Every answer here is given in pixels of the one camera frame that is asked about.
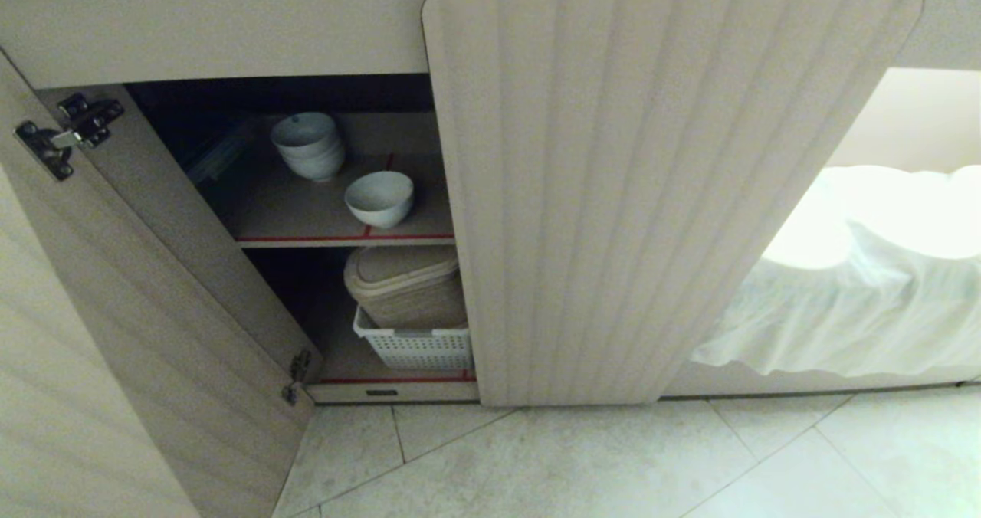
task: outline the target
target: tile floor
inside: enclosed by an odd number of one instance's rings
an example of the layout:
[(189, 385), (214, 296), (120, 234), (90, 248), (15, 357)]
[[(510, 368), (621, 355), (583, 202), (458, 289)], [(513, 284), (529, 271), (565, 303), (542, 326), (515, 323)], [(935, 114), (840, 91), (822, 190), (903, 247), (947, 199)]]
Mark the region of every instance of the tile floor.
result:
[(981, 386), (637, 407), (322, 407), (277, 518), (981, 516)]

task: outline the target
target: beige container lid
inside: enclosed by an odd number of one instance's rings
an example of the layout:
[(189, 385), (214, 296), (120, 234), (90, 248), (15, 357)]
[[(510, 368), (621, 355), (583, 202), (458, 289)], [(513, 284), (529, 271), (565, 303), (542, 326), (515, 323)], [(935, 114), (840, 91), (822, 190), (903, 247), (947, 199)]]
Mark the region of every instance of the beige container lid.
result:
[(459, 267), (453, 246), (359, 248), (347, 259), (344, 283), (352, 295), (373, 298), (430, 285)]

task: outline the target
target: storage basket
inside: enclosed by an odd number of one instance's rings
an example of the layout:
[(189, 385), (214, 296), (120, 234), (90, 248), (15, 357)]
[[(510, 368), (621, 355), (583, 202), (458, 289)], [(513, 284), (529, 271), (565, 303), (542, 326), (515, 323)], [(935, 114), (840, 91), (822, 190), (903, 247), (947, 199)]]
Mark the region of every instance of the storage basket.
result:
[(344, 284), (385, 329), (457, 329), (467, 322), (453, 246), (360, 248), (347, 259)]
[(354, 332), (392, 369), (473, 368), (470, 329), (381, 329), (358, 306)]

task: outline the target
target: ribbed cabinet door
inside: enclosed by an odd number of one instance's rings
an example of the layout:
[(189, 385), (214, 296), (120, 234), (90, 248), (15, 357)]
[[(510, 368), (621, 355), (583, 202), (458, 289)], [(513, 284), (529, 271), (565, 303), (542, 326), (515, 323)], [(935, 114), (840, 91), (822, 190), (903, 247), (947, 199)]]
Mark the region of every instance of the ribbed cabinet door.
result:
[(0, 516), (267, 518), (313, 402), (84, 152), (0, 51)]
[(652, 402), (921, 0), (427, 0), (487, 405)]

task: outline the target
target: metal hinge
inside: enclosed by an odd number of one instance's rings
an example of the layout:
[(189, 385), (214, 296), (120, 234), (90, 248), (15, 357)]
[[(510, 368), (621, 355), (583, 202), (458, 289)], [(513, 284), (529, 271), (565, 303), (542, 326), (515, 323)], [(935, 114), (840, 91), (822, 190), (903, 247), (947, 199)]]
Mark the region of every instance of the metal hinge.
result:
[(297, 390), (303, 388), (303, 379), (306, 378), (306, 372), (310, 368), (311, 357), (310, 350), (305, 349), (296, 354), (294, 360), (290, 362), (290, 377), (293, 382), (284, 386), (281, 392), (283, 399), (290, 405), (297, 403), (299, 397)]
[(95, 148), (108, 139), (112, 133), (107, 126), (123, 115), (123, 105), (116, 100), (89, 103), (85, 96), (76, 93), (58, 103), (58, 109), (67, 119), (63, 131), (41, 128), (34, 121), (25, 121), (14, 129), (14, 134), (56, 179), (63, 182), (74, 173), (67, 162), (71, 151)]

